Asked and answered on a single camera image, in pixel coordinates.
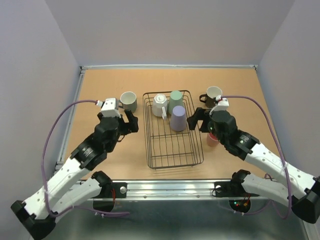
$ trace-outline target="wooden board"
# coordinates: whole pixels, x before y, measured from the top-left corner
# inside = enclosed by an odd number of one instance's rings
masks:
[[[144,179],[223,179],[231,178],[240,169],[263,177],[264,172],[229,154],[222,145],[208,147],[206,134],[202,133],[204,162],[193,167],[153,170],[147,166],[143,118],[143,94],[189,90],[194,107],[205,107],[199,101],[210,86],[218,86],[224,95],[244,95],[256,99],[269,112],[254,69],[90,69],[86,70],[79,100],[120,98],[126,91],[137,95],[139,132],[129,134],[118,143],[107,159],[94,171],[104,171],[114,180]],[[271,151],[278,154],[275,143],[260,109],[246,99],[229,99],[228,111],[236,118],[238,128],[257,137]],[[99,123],[99,108],[92,103],[76,107],[74,121],[66,148],[68,156]]]

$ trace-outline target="green cup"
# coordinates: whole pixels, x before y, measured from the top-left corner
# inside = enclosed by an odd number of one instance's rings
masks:
[[[168,104],[168,113],[172,114],[175,106],[184,106],[184,97],[180,91],[172,91]]]

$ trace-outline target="white wall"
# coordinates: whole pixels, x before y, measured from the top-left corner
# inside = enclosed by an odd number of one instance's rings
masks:
[[[319,0],[296,0],[257,69],[286,160],[314,176],[320,175],[319,13]]]
[[[294,0],[46,0],[81,66],[258,64]]]
[[[72,101],[79,67],[44,0],[0,1],[0,239],[29,239],[12,213],[42,185],[40,161],[55,118]],[[67,117],[50,142],[54,170]]]

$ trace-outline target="purple cup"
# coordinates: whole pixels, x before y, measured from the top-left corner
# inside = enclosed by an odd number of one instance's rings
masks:
[[[181,132],[187,128],[187,114],[183,106],[175,106],[173,108],[170,128],[176,132]]]

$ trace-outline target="cup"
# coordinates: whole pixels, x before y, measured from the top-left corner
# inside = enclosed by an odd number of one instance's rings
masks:
[[[172,110],[170,128],[176,132],[181,132],[187,128],[187,114],[183,106],[175,106]]]
[[[219,95],[222,95],[222,90],[217,86],[210,86],[207,88],[205,94],[199,96],[199,100],[211,109],[216,105],[215,98]]]
[[[184,105],[184,97],[180,91],[172,91],[168,104],[168,113],[172,115],[172,111],[176,106]]]
[[[122,104],[119,105],[119,108],[131,110],[131,112],[134,113],[138,107],[136,94],[132,91],[122,93],[119,104]]]
[[[152,113],[157,117],[162,117],[163,120],[167,119],[168,100],[164,94],[157,94],[153,98]]]
[[[216,136],[209,132],[206,136],[206,144],[208,144],[209,147],[215,147],[219,144],[219,141]]]

